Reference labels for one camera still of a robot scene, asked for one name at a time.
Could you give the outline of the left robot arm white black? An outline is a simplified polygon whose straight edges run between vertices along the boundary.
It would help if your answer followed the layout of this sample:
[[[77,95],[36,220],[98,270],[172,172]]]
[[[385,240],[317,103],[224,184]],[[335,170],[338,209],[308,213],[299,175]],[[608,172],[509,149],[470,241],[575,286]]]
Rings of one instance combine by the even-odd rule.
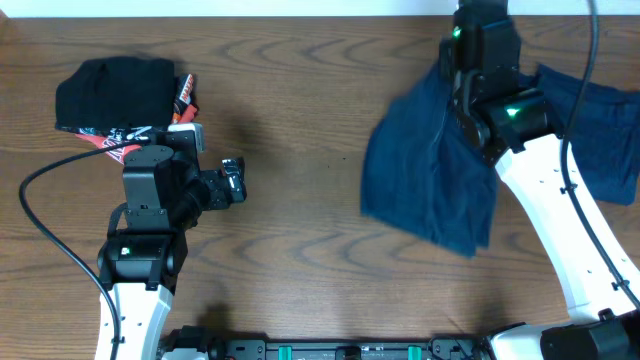
[[[242,158],[200,169],[194,148],[143,146],[124,160],[126,201],[99,251],[98,359],[153,359],[188,253],[185,233],[205,211],[247,197]]]

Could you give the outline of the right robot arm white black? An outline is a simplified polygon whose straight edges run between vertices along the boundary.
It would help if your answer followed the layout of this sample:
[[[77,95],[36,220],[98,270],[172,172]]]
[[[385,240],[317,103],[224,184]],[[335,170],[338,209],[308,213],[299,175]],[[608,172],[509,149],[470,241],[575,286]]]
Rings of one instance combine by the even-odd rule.
[[[635,359],[639,271],[574,160],[571,122],[519,82],[521,40],[504,1],[462,1],[440,46],[460,127],[516,196],[554,267],[569,322],[519,323],[475,341],[468,359]]]

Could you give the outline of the dark blue denim shorts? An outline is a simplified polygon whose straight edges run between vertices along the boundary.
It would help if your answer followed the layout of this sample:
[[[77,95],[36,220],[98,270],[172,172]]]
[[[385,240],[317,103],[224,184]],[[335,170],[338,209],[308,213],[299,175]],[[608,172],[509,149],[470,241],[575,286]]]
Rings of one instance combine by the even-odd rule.
[[[369,139],[360,210],[464,257],[487,247],[497,179],[467,143],[436,66],[396,97]]]

